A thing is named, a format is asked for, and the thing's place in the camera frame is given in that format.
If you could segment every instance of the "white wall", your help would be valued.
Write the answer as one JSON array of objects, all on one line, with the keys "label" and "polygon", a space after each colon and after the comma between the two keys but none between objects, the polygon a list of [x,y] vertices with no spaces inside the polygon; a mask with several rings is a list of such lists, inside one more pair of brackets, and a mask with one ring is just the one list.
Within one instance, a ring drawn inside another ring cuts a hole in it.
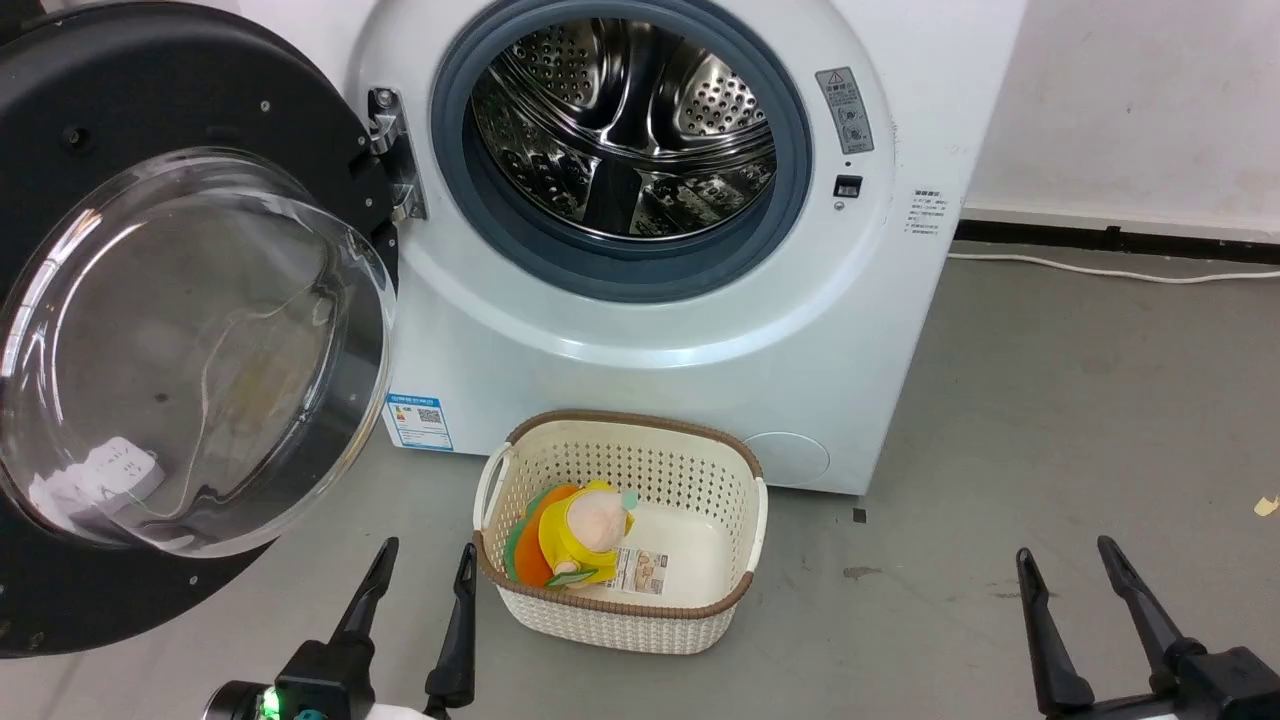
[{"label": "white wall", "polygon": [[1280,243],[1280,1],[1032,0],[965,217]]}]

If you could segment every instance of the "front-load washer door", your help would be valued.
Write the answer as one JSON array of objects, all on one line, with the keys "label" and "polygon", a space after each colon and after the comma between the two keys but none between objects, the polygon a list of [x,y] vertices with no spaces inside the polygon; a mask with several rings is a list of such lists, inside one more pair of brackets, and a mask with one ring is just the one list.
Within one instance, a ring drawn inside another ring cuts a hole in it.
[{"label": "front-load washer door", "polygon": [[195,606],[351,465],[392,187],[311,63],[127,3],[0,46],[0,656]]}]

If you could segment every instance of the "plush toy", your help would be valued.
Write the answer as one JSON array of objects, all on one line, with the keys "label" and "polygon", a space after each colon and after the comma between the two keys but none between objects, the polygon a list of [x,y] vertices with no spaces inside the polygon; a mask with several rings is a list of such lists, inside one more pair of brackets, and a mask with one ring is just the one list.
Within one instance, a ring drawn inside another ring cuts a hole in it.
[{"label": "plush toy", "polygon": [[584,488],[557,486],[525,510],[507,541],[512,579],[536,587],[579,587],[613,578],[617,546],[631,530],[634,492],[620,493],[604,480]]}]

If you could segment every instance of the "gray concrete floor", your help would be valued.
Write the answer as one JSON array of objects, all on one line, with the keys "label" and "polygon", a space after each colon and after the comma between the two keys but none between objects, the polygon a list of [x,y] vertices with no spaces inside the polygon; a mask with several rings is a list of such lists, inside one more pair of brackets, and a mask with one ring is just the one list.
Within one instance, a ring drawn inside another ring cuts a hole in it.
[{"label": "gray concrete floor", "polygon": [[[1140,692],[1143,655],[1100,533],[1185,632],[1280,666],[1280,515],[1252,512],[1280,492],[1277,307],[1280,281],[1167,287],[952,261],[870,496],[773,492],[756,582],[717,646],[650,657],[543,637],[481,582],[477,700],[454,716],[584,717],[586,696],[617,720],[1034,717],[1021,546],[1098,696]],[[397,451],[379,432],[311,516],[201,607],[110,648],[0,664],[0,716],[198,717],[220,683],[270,679],[301,641],[325,637],[389,534],[403,546],[374,685],[421,706],[480,464]]]}]

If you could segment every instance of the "laundry basket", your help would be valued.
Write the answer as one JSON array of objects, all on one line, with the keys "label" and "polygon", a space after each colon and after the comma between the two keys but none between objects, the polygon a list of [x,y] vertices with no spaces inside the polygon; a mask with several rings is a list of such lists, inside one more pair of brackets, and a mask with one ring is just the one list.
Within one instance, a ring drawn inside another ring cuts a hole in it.
[{"label": "laundry basket", "polygon": [[[507,538],[530,501],[596,478],[639,496],[620,548],[634,564],[609,583],[573,591],[508,578]],[[759,462],[736,438],[660,418],[563,410],[520,425],[489,457],[472,523],[480,568],[524,625],[588,644],[691,655],[728,629],[760,559],[767,516]],[[648,575],[634,573],[645,562]]]}]

